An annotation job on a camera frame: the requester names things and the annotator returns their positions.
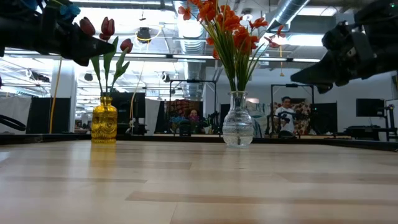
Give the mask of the black aluminium table frame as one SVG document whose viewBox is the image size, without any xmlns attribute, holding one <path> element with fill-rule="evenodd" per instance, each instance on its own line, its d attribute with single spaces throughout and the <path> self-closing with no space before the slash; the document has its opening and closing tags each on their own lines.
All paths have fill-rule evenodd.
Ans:
<svg viewBox="0 0 398 224">
<path fill-rule="evenodd" d="M 89 134 L 0 134 L 0 145 L 30 144 L 40 142 L 59 142 L 90 140 Z M 175 137 L 165 136 L 124 136 L 118 135 L 118 141 L 153 141 L 153 142 L 202 142 L 223 143 L 223 139 L 215 137 Z M 294 145 L 326 145 L 352 147 L 377 151 L 398 152 L 398 142 L 362 141 L 349 139 L 253 139 L 253 144 L 294 144 Z"/>
</svg>

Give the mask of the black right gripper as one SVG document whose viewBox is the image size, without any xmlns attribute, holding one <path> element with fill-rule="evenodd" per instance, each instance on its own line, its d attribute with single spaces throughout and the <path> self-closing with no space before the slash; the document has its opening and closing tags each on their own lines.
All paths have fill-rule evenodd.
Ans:
<svg viewBox="0 0 398 224">
<path fill-rule="evenodd" d="M 345 80 L 358 76 L 358 72 L 374 59 L 368 37 L 363 32 L 352 33 L 354 48 L 347 52 L 327 52 L 315 65 L 291 75 L 293 82 L 316 85 L 319 94 L 325 94 Z"/>
</svg>

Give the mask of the corrugated silver duct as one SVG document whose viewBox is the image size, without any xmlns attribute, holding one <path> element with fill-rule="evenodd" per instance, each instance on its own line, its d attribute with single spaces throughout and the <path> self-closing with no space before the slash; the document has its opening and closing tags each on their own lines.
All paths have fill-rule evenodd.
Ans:
<svg viewBox="0 0 398 224">
<path fill-rule="evenodd" d="M 185 55 L 203 55 L 205 53 L 205 29 L 194 18 L 193 14 L 199 12 L 194 4 L 187 1 L 175 1 L 175 10 L 178 14 L 177 27 L 178 37 L 180 38 L 180 48 L 182 54 Z M 192 16 L 189 20 L 183 19 L 183 14 L 178 13 L 179 7 L 186 8 L 189 6 Z M 184 65 L 184 77 L 186 80 L 204 80 L 205 79 L 205 62 L 194 62 L 187 60 Z M 188 83 L 183 82 L 183 95 L 187 100 L 201 101 L 203 95 L 204 83 Z"/>
</svg>

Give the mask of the black ceiling dome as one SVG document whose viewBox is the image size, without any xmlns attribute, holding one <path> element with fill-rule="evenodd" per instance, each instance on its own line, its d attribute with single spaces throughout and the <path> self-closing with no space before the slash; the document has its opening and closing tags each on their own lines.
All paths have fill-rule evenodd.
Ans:
<svg viewBox="0 0 398 224">
<path fill-rule="evenodd" d="M 140 27 L 136 38 L 140 43 L 149 43 L 151 41 L 150 29 L 148 27 Z"/>
</svg>

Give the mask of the large smooth silver duct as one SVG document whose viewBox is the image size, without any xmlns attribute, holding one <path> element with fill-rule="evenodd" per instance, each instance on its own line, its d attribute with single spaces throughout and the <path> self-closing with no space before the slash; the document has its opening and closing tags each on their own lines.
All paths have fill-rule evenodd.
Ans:
<svg viewBox="0 0 398 224">
<path fill-rule="evenodd" d="M 274 30 L 281 25 L 290 24 L 309 2 L 310 0 L 280 0 L 277 9 L 271 12 L 267 30 Z"/>
</svg>

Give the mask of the white curtain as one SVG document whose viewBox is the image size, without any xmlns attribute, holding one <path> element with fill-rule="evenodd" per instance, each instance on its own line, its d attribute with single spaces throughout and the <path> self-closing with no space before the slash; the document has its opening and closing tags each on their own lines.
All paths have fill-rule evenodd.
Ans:
<svg viewBox="0 0 398 224">
<path fill-rule="evenodd" d="M 30 97 L 0 97 L 0 133 L 25 134 Z"/>
</svg>

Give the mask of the black desk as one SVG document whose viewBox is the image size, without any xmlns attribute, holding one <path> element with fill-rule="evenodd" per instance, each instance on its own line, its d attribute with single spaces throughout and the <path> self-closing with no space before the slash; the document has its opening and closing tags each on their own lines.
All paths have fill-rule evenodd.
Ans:
<svg viewBox="0 0 398 224">
<path fill-rule="evenodd" d="M 355 132 L 382 132 L 382 133 L 396 133 L 398 132 L 398 128 L 382 128 L 380 126 L 350 126 L 345 128 L 345 133 L 355 133 Z"/>
</svg>

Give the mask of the clear glass vase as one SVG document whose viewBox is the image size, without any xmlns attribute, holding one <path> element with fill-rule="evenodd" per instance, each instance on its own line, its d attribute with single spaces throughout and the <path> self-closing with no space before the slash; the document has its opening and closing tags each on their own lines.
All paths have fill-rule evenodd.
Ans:
<svg viewBox="0 0 398 224">
<path fill-rule="evenodd" d="M 245 91 L 232 91 L 230 109 L 223 122 L 223 140 L 228 147 L 248 147 L 252 143 L 254 121 L 246 108 Z"/>
</svg>

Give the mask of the dark red artificial tulip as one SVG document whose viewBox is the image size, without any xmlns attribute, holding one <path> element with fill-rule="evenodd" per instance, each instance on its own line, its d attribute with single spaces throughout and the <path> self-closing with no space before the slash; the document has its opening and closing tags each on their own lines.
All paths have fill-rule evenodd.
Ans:
<svg viewBox="0 0 398 224">
<path fill-rule="evenodd" d="M 112 81 L 112 84 L 111 84 L 111 88 L 110 88 L 110 91 L 109 91 L 108 95 L 110 95 L 113 92 L 114 84 L 116 83 L 116 80 L 120 76 L 122 76 L 126 72 L 126 70 L 128 69 L 128 66 L 129 66 L 130 62 L 124 63 L 124 59 L 126 57 L 126 54 L 129 54 L 131 52 L 132 47 L 133 47 L 133 43 L 131 42 L 131 39 L 125 39 L 121 43 L 120 49 L 121 49 L 122 53 L 121 53 L 121 55 L 120 55 L 120 57 L 119 57 L 119 59 L 118 59 L 118 61 L 116 63 L 116 71 L 115 71 L 115 74 L 114 74 L 114 77 L 113 77 L 113 81 Z"/>
<path fill-rule="evenodd" d="M 114 35 L 114 33 L 115 33 L 114 19 L 108 19 L 108 17 L 105 17 L 103 19 L 103 22 L 101 25 L 101 33 L 99 35 L 100 39 L 108 42 L 108 40 Z M 113 43 L 112 43 L 114 49 L 112 51 L 110 51 L 109 53 L 106 53 L 103 55 L 103 66 L 104 66 L 105 81 L 106 81 L 105 94 L 104 94 L 105 96 L 110 96 L 110 94 L 114 88 L 114 83 L 118 79 L 117 73 L 115 73 L 113 76 L 111 87 L 110 88 L 108 87 L 108 79 L 109 79 L 109 71 L 110 71 L 111 61 L 112 61 L 114 55 L 116 54 L 118 42 L 119 42 L 119 37 L 117 36 L 113 40 Z"/>
<path fill-rule="evenodd" d="M 87 17 L 82 18 L 79 21 L 79 23 L 80 23 L 80 29 L 85 34 L 87 34 L 89 36 L 94 36 L 95 35 L 95 33 L 96 33 L 95 28 L 94 28 L 94 26 L 92 25 L 92 23 L 90 22 L 90 20 Z M 103 93 L 103 89 L 102 89 L 102 85 L 101 85 L 100 72 L 95 70 L 95 73 L 96 73 L 96 76 L 97 76 L 97 79 L 98 79 L 98 82 L 99 82 L 100 91 L 101 91 L 101 93 Z"/>
</svg>

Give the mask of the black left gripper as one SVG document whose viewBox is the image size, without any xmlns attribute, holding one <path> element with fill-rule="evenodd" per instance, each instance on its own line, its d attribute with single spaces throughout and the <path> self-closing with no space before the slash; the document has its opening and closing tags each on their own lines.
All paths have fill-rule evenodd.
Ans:
<svg viewBox="0 0 398 224">
<path fill-rule="evenodd" d="M 72 59 L 82 67 L 87 67 L 90 58 L 113 52 L 115 46 L 80 31 L 76 23 L 58 23 L 65 34 L 53 37 L 40 34 L 41 19 L 21 20 L 18 24 L 18 48 L 34 50 L 41 54 L 60 54 Z"/>
</svg>

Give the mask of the red patterned cloth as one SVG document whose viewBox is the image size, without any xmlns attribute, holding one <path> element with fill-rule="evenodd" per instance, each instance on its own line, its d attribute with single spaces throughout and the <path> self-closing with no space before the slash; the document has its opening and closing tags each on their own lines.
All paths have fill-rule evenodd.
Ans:
<svg viewBox="0 0 398 224">
<path fill-rule="evenodd" d="M 201 101 L 191 100 L 175 100 L 166 102 L 166 115 L 169 124 L 180 124 L 182 121 L 189 121 L 188 115 L 192 109 L 198 111 L 200 121 L 203 119 L 202 115 L 203 103 Z"/>
</svg>

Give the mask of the black computer monitor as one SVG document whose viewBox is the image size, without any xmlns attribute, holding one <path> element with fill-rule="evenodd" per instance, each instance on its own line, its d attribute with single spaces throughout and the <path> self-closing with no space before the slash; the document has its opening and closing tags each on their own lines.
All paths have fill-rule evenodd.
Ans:
<svg viewBox="0 0 398 224">
<path fill-rule="evenodd" d="M 357 98 L 356 116 L 384 117 L 384 100 L 375 98 Z"/>
</svg>

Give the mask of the yellow glass vase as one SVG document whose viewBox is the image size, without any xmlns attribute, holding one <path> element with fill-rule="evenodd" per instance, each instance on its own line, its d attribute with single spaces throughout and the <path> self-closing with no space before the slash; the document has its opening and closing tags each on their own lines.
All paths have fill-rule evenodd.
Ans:
<svg viewBox="0 0 398 224">
<path fill-rule="evenodd" d="M 101 96 L 100 104 L 93 110 L 91 121 L 91 142 L 95 144 L 114 144 L 116 142 L 118 110 L 110 96 Z"/>
</svg>

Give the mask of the person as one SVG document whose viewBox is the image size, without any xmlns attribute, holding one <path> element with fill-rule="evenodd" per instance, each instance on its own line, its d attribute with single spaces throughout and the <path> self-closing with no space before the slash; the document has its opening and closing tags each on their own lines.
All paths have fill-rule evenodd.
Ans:
<svg viewBox="0 0 398 224">
<path fill-rule="evenodd" d="M 199 116 L 199 114 L 198 114 L 198 111 L 195 110 L 195 109 L 192 109 L 192 110 L 190 111 L 189 115 L 188 115 L 188 119 L 189 119 L 191 122 L 197 123 L 197 122 L 200 121 L 201 118 L 200 118 L 200 116 Z"/>
<path fill-rule="evenodd" d="M 274 112 L 274 122 L 277 129 L 283 133 L 294 135 L 294 114 L 295 111 L 291 108 L 291 98 L 283 97 L 282 105 Z"/>
</svg>

